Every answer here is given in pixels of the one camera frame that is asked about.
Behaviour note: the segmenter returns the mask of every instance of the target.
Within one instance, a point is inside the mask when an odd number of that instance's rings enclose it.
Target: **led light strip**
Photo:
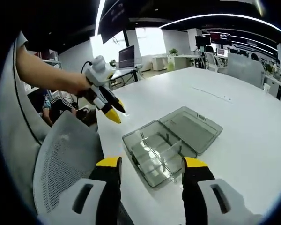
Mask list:
[[[264,44],[264,43],[262,43],[262,42],[259,42],[259,41],[255,41],[255,40],[252,40],[252,39],[249,39],[249,38],[246,38],[246,37],[239,37],[239,36],[233,36],[233,35],[231,35],[231,37],[235,37],[235,38],[242,38],[242,39],[246,39],[246,40],[249,40],[249,41],[254,41],[254,42],[257,42],[257,43],[259,43],[259,44],[262,44],[262,45],[264,45],[264,46],[266,46],[266,47],[269,47],[269,48],[271,48],[271,49],[273,49],[273,50],[275,50],[275,51],[278,51],[277,49],[275,49],[275,48],[273,48],[273,47],[271,47],[271,46],[269,46],[269,45],[266,45],[266,44]]]
[[[202,17],[209,17],[209,16],[232,16],[232,17],[240,17],[240,18],[244,18],[244,19],[249,19],[249,20],[254,20],[254,21],[257,21],[257,22],[260,22],[260,23],[263,23],[265,25],[268,25],[270,27],[273,27],[275,28],[276,30],[280,31],[281,30],[270,24],[269,22],[265,22],[263,20],[260,20],[260,19],[257,19],[257,18],[253,18],[253,17],[250,17],[250,16],[246,16],[246,15],[236,15],[236,14],[225,14],[225,13],[218,13],[218,14],[206,14],[206,15],[195,15],[195,16],[191,16],[191,17],[187,17],[187,18],[184,18],[184,19],[180,19],[180,20],[176,20],[176,21],[173,21],[173,22],[170,22],[170,23],[167,23],[165,25],[162,25],[160,26],[159,28],[163,28],[165,26],[169,26],[171,24],[174,24],[174,23],[178,23],[178,22],[181,22],[181,21],[184,21],[184,20],[190,20],[190,19],[196,19],[196,18],[202,18]]]
[[[210,33],[215,33],[215,34],[228,34],[228,33],[215,32],[215,31],[211,31]]]
[[[262,50],[262,51],[265,51],[265,52],[267,52],[267,53],[269,53],[269,54],[273,55],[273,53],[271,53],[271,52],[269,52],[269,51],[267,51],[267,50],[264,50],[264,49],[262,49],[262,48],[259,48],[259,47],[256,47],[256,46],[253,46],[253,45],[249,45],[249,44],[241,43],[241,42],[238,42],[238,41],[232,41],[232,42],[233,42],[233,43],[238,43],[238,44],[241,44],[241,45],[248,45],[248,46],[251,46],[251,47],[253,47],[253,48],[258,48],[258,49],[260,49],[260,50]]]
[[[213,31],[211,31],[210,33],[228,34],[228,33],[220,33],[220,32],[213,32]],[[277,49],[275,49],[275,48],[273,48],[273,47],[271,47],[271,46],[269,46],[269,45],[266,45],[266,44],[264,44],[264,43],[262,43],[262,42],[259,42],[259,41],[255,41],[255,40],[253,40],[253,39],[249,39],[249,38],[246,38],[246,37],[234,36],[234,35],[231,35],[231,37],[235,37],[235,38],[238,37],[238,38],[242,38],[242,39],[254,41],[254,42],[257,42],[257,43],[259,43],[259,44],[262,44],[262,45],[264,45],[264,46],[266,46],[266,47],[269,47],[269,48],[271,48],[271,49],[273,49],[273,50],[275,50],[275,51],[278,51]]]
[[[104,5],[105,5],[105,1],[106,1],[106,0],[100,0],[100,4],[99,4],[99,7],[98,7],[97,18],[96,18],[95,36],[98,35],[99,23],[100,23],[100,19],[101,19],[102,12],[103,12],[103,7],[104,7]]]

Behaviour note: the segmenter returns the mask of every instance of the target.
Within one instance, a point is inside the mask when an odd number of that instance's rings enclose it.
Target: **window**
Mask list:
[[[113,38],[103,44],[101,35],[90,38],[90,43],[93,49],[93,56],[102,55],[105,58],[105,62],[116,60],[118,62],[118,53],[122,49],[126,48],[124,34],[121,31]]]
[[[166,53],[163,31],[160,28],[136,28],[136,36],[138,39],[141,56]]]

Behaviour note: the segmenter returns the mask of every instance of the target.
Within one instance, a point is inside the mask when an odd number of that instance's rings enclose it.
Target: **monitor screen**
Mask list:
[[[239,50],[239,54],[240,54],[240,55],[245,55],[245,56],[246,56],[246,55],[247,55],[247,52],[246,52],[245,50],[241,50],[241,49],[240,49],[240,50]]]
[[[210,38],[207,36],[196,36],[196,44],[198,47],[210,45]]]
[[[125,29],[129,23],[128,16],[121,0],[118,0],[108,11],[102,16],[99,26],[103,44],[116,34]]]
[[[134,45],[119,51],[118,67],[120,69],[134,67]]]
[[[212,43],[220,45],[232,45],[230,34],[210,33],[210,39]]]
[[[230,52],[231,52],[231,53],[237,54],[237,50],[236,50],[236,49],[233,49],[233,48],[230,48]]]
[[[224,55],[225,54],[225,50],[224,49],[217,49],[217,54],[218,55]]]
[[[228,57],[228,50],[227,49],[217,49],[217,55]]]

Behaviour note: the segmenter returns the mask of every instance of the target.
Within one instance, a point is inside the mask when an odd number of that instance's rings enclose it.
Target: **desk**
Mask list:
[[[177,55],[177,56],[169,56],[168,62],[172,62],[174,64],[175,70],[184,69],[190,67],[189,59],[202,59],[201,55]]]
[[[136,73],[136,69],[121,69],[121,70],[117,70],[114,75],[112,76],[112,78],[109,81],[109,88],[112,90],[112,82],[111,81],[115,81],[119,78],[123,78],[124,76],[131,74],[133,76],[133,80],[134,82],[138,81],[138,77],[137,77],[137,73]],[[125,85],[127,82],[129,82],[130,78],[127,79],[122,79],[123,85]]]
[[[267,79],[270,79],[270,80],[272,80],[273,82],[277,83],[279,86],[281,86],[281,82],[278,81],[277,79],[273,78],[272,76],[265,75],[265,77],[266,77]]]
[[[198,68],[157,75],[114,91],[126,114],[121,124],[97,112],[104,156],[121,156],[121,201],[136,225],[185,224],[182,189],[173,182],[147,189],[127,158],[122,136],[182,107],[223,127],[198,157],[216,178],[244,197],[246,207],[266,214],[281,193],[281,102],[236,78]]]

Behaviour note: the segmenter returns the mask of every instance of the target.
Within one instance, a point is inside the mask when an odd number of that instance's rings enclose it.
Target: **person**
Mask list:
[[[71,94],[87,90],[90,84],[85,74],[67,72],[43,62],[39,57],[27,52],[27,39],[22,33],[18,37],[20,46],[16,49],[16,70],[22,81],[34,87],[62,90]]]
[[[45,95],[43,105],[43,119],[50,127],[52,127],[55,121],[66,110],[72,112],[74,116],[76,116],[77,114],[76,109],[74,109],[73,106],[64,98],[58,96],[49,100],[48,95]]]
[[[255,61],[259,61],[259,58],[258,58],[258,56],[255,53],[252,53],[251,59],[253,59]]]
[[[281,71],[280,71],[280,61],[279,59],[276,59],[276,63],[273,65],[274,73],[279,76]]]

